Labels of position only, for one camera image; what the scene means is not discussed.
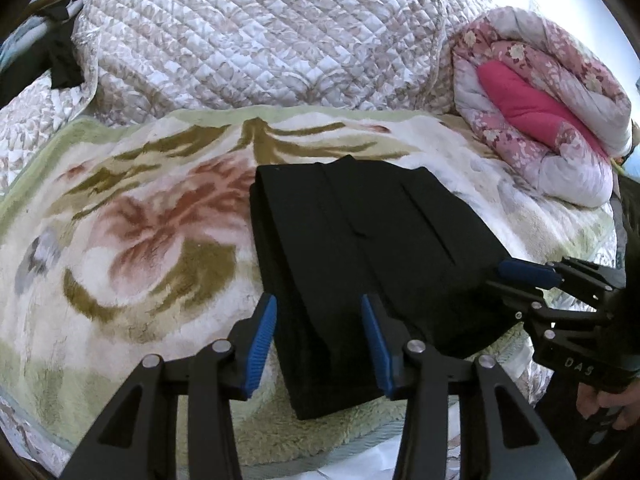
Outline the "person's right hand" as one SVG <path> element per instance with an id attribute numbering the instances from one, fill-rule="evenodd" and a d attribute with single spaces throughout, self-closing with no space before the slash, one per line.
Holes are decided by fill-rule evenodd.
<path id="1" fill-rule="evenodd" d="M 640 385 L 638 379 L 632 382 L 621 393 L 607 393 L 595 388 L 579 384 L 577 390 L 576 408 L 583 418 L 589 418 L 601 408 L 620 408 L 615 430 L 625 430 L 637 425 L 640 418 Z"/>

